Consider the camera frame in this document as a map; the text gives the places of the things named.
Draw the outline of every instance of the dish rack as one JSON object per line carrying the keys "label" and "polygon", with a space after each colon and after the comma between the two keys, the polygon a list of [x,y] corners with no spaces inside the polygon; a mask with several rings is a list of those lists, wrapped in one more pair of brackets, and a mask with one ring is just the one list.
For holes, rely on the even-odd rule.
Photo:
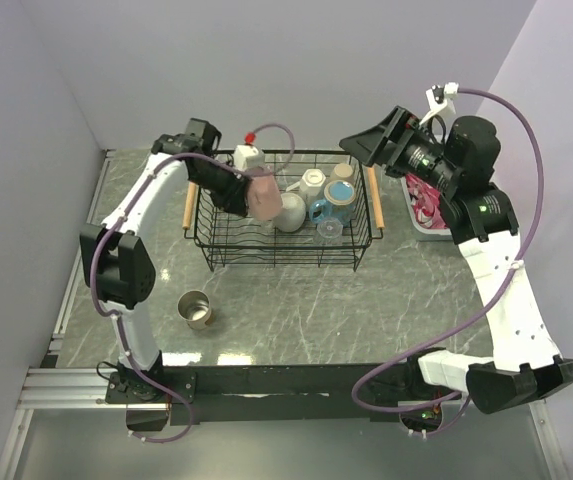
{"label": "dish rack", "polygon": [[[218,159],[230,159],[233,151],[218,152]],[[287,150],[264,150],[265,162],[277,171],[288,157]],[[275,179],[281,192],[298,182],[309,168],[318,168],[327,178],[338,163],[349,163],[356,170],[355,215],[344,227],[341,245],[315,244],[314,225],[306,218],[304,225],[294,233],[284,233],[272,227],[270,222],[260,222],[252,217],[242,218],[225,213],[213,205],[207,191],[190,184],[184,212],[184,237],[192,239],[202,249],[208,268],[218,266],[246,265],[350,265],[357,270],[366,249],[373,239],[383,237],[384,220],[375,173],[343,151],[296,150],[293,160],[277,173]],[[373,213],[379,235],[373,237],[371,212],[366,190],[366,175],[369,177],[373,196]],[[195,221],[190,232],[193,205]]]}

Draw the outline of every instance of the silver cup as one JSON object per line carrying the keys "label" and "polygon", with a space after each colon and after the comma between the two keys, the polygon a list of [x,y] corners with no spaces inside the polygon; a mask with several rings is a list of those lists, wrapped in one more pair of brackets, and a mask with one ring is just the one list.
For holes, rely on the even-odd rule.
{"label": "silver cup", "polygon": [[199,290],[191,290],[182,295],[177,310],[193,330],[203,330],[215,320],[208,296]]}

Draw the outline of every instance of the purple cable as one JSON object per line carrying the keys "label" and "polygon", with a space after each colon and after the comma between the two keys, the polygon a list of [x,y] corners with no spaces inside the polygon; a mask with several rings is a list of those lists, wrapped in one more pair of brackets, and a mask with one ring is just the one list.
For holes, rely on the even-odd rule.
{"label": "purple cable", "polygon": [[128,361],[130,362],[131,367],[133,367],[133,370],[135,371],[135,373],[142,380],[144,380],[146,383],[148,383],[149,385],[157,388],[158,390],[161,390],[162,392],[164,392],[164,393],[170,395],[171,397],[175,398],[176,400],[180,401],[188,410],[188,424],[186,425],[186,428],[184,428],[177,435],[174,435],[174,436],[168,437],[168,438],[148,438],[148,437],[141,435],[140,433],[133,432],[134,437],[139,438],[140,440],[142,440],[144,442],[168,443],[168,442],[173,442],[175,440],[178,440],[178,439],[184,437],[189,432],[189,430],[191,429],[193,424],[195,423],[195,412],[193,410],[193,407],[190,405],[190,403],[188,403],[188,401],[184,397],[182,397],[179,393],[172,391],[170,388],[167,388],[164,385],[161,385],[160,383],[156,382],[152,378],[146,376],[146,374],[144,374],[141,367],[137,364],[137,362],[132,357],[132,355],[129,354],[130,353],[130,346],[128,344],[128,339],[126,338],[126,332],[124,331],[124,325],[122,324],[120,312],[118,310],[104,310],[102,305],[99,303],[99,297],[97,295],[97,271],[99,269],[99,257],[101,255],[101,252],[103,252],[106,249],[106,246],[108,245],[108,242],[110,241],[113,234],[117,230],[119,230],[121,228],[121,226],[124,224],[125,219],[128,217],[130,212],[133,210],[133,208],[135,207],[135,205],[137,204],[139,199],[142,197],[142,195],[144,194],[144,192],[146,191],[148,186],[155,179],[155,176],[161,170],[163,170],[168,165],[170,165],[171,163],[173,163],[177,160],[184,160],[186,158],[198,158],[198,159],[210,162],[214,165],[217,165],[218,167],[220,167],[224,170],[227,170],[231,173],[235,173],[235,174],[243,175],[243,176],[249,176],[249,177],[262,177],[262,176],[274,175],[275,173],[278,173],[281,170],[283,170],[284,168],[286,168],[286,166],[290,163],[290,161],[293,159],[293,156],[295,154],[295,137],[293,135],[293,132],[291,132],[288,127],[281,125],[279,123],[267,123],[265,125],[261,125],[260,127],[257,127],[255,130],[253,130],[253,133],[258,133],[258,132],[260,132],[266,128],[270,128],[270,127],[280,128],[280,129],[284,130],[288,134],[288,137],[290,139],[289,156],[288,156],[287,160],[283,163],[281,168],[279,168],[277,171],[275,171],[275,172],[270,172],[270,171],[254,172],[252,174],[248,174],[246,172],[242,172],[240,170],[237,170],[236,168],[230,167],[230,166],[226,165],[225,163],[219,162],[219,161],[215,160],[214,158],[208,157],[206,155],[202,155],[200,153],[180,153],[178,155],[173,155],[171,157],[168,157],[167,159],[160,162],[159,165],[157,165],[157,167],[155,167],[155,169],[152,172],[152,175],[149,175],[148,177],[146,177],[146,179],[144,180],[142,185],[137,189],[137,191],[133,195],[133,198],[130,199],[130,201],[128,202],[128,204],[124,208],[123,216],[121,216],[117,219],[115,224],[106,232],[106,234],[101,238],[101,240],[97,244],[97,248],[95,249],[95,252],[93,254],[93,258],[92,258],[91,264],[90,264],[90,293],[91,293],[91,299],[93,302],[93,306],[95,307],[95,310],[97,310],[97,313],[99,313],[102,317],[110,317],[111,315],[116,315],[118,317],[116,320],[116,323],[117,323],[117,330],[119,332],[119,341],[122,345],[122,349],[124,350],[124,352],[128,352],[127,353]]}
{"label": "purple cable", "polygon": [[[530,124],[528,123],[528,121],[526,120],[524,115],[522,115],[522,113],[514,105],[512,105],[510,102],[508,102],[507,100],[505,100],[501,97],[498,97],[497,95],[494,95],[492,93],[485,92],[483,90],[476,90],[473,88],[459,88],[458,92],[488,98],[488,99],[493,100],[493,101],[503,105],[504,107],[506,107],[513,114],[515,114],[515,116],[522,123],[522,125],[524,126],[524,129],[526,130],[526,133],[528,134],[528,138],[530,139],[530,142],[533,146],[533,151],[535,153],[535,163],[537,165],[537,203],[535,206],[535,214],[533,216],[533,223],[531,224],[530,229],[528,230],[528,234],[524,238],[524,242],[522,243],[521,248],[519,249],[519,251],[517,252],[517,255],[515,256],[515,260],[519,261],[522,258],[524,258],[524,255],[526,254],[528,247],[530,247],[530,244],[532,243],[533,238],[535,237],[535,232],[537,231],[537,227],[539,226],[539,221],[541,219],[542,206],[543,206],[543,202],[544,202],[544,164],[542,161],[542,154],[539,150],[539,144],[537,143],[537,139],[535,138],[535,132],[533,132],[532,127],[530,126]],[[442,333],[441,335],[433,338],[432,340],[427,340],[426,342],[420,343],[419,345],[416,345],[415,347],[411,348],[410,350],[393,357],[392,359],[390,359],[386,363],[383,363],[382,365],[374,368],[373,370],[368,372],[366,375],[364,375],[362,378],[357,380],[357,382],[353,386],[353,390],[351,392],[351,396],[353,398],[353,401],[357,405],[359,405],[360,407],[365,408],[367,410],[372,410],[375,412],[406,413],[406,412],[411,412],[413,410],[421,410],[424,408],[433,407],[434,405],[442,403],[445,400],[450,400],[451,398],[459,395],[458,392],[452,392],[452,393],[450,393],[444,397],[438,398],[436,400],[431,400],[429,402],[416,404],[416,405],[413,405],[410,407],[380,407],[377,405],[371,405],[370,403],[364,402],[363,400],[361,400],[359,398],[358,393],[359,393],[359,390],[364,386],[364,384],[366,382],[373,379],[374,377],[376,377],[380,373],[388,370],[393,365],[395,365],[395,364],[397,364],[403,360],[406,360],[411,355],[419,353],[426,348],[432,347],[433,345],[435,345],[439,342],[442,342],[442,341],[446,340],[447,338],[452,337],[453,335],[458,334],[462,330],[467,329],[468,327],[473,325],[475,322],[484,318],[484,316],[497,304],[497,302],[500,300],[502,295],[506,292],[506,289],[508,289],[508,286],[510,285],[510,282],[513,280],[514,276],[515,276],[515,270],[510,270],[508,272],[508,274],[506,275],[506,278],[504,279],[504,281],[500,285],[499,289],[497,290],[497,293],[495,293],[495,295],[493,296],[493,298],[491,298],[490,301],[486,305],[484,305],[484,307],[479,312],[474,314],[471,318],[466,320],[461,325],[454,327],[454,328]],[[444,429],[440,428],[440,429],[437,429],[435,432],[432,432],[432,433],[435,434],[435,433],[441,432],[443,430]]]}

